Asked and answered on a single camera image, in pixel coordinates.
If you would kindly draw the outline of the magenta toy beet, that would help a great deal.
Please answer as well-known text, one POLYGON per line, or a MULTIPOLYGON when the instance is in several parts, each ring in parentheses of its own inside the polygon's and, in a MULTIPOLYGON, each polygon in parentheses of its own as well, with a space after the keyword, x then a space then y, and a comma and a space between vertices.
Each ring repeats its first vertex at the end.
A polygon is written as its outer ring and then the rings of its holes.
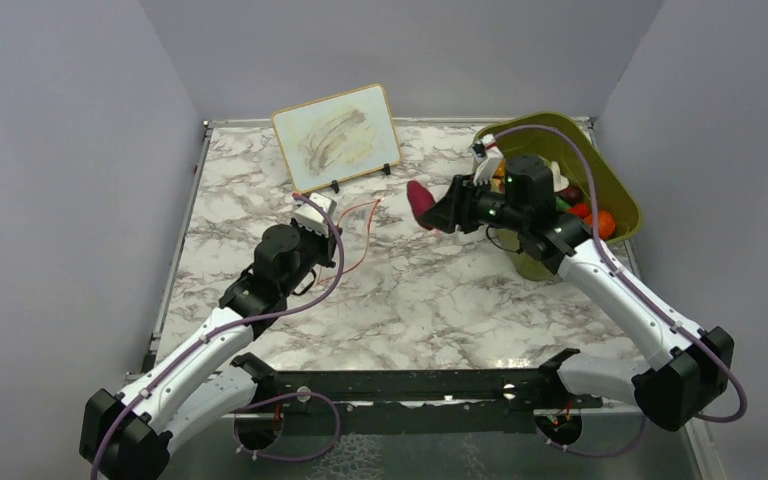
POLYGON ((410 180, 406 195, 414 220, 423 229, 433 231, 435 227, 422 220, 422 216, 436 203, 433 194, 419 181, 410 180))

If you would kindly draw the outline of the clear zip bag orange zipper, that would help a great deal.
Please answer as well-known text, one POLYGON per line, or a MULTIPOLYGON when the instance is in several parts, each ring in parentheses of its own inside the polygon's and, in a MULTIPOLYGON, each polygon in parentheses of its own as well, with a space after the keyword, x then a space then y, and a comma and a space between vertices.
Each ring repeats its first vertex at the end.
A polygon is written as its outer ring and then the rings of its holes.
POLYGON ((338 227, 343 230, 346 254, 343 275, 356 270, 366 259, 372 243, 372 232, 382 203, 382 198, 367 200, 351 205, 338 218, 338 227))

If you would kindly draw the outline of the white toy mushroom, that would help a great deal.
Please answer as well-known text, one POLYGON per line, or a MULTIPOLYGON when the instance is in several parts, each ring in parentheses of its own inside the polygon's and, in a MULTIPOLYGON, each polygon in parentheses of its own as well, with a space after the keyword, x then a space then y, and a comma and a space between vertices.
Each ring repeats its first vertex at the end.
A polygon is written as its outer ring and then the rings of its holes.
POLYGON ((561 192, 570 186, 569 179, 562 174, 558 162, 550 162, 549 169, 552 174, 553 191, 555 193, 561 192))

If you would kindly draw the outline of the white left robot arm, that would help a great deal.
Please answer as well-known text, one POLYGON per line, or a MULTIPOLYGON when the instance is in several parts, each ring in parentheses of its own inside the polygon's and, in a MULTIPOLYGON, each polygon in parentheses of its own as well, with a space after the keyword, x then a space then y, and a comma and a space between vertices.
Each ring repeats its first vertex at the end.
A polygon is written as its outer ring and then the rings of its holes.
POLYGON ((100 389, 87 401, 79 453, 93 479, 157 479, 171 457, 222 415, 258 411, 274 384, 257 372, 218 368, 278 318, 318 265, 342 268, 339 228, 318 233, 297 221, 269 227, 252 263, 231 283, 207 319, 152 370, 117 393, 100 389))

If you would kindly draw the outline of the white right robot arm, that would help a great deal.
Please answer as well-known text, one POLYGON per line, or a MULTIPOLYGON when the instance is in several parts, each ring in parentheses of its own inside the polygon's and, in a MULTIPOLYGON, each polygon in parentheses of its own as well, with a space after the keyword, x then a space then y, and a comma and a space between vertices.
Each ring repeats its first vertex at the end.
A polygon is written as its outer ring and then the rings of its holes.
POLYGON ((677 431, 727 388, 735 343, 721 327, 705 329, 671 308, 616 260, 589 224, 558 210, 553 173, 535 156, 507 161, 503 190, 490 186, 494 161, 456 175, 436 200, 415 180, 407 198, 429 230, 471 233, 482 226, 518 236, 520 252, 575 285, 632 340, 640 362, 573 352, 537 380, 539 398, 560 407, 575 395, 637 406, 648 420, 677 431))

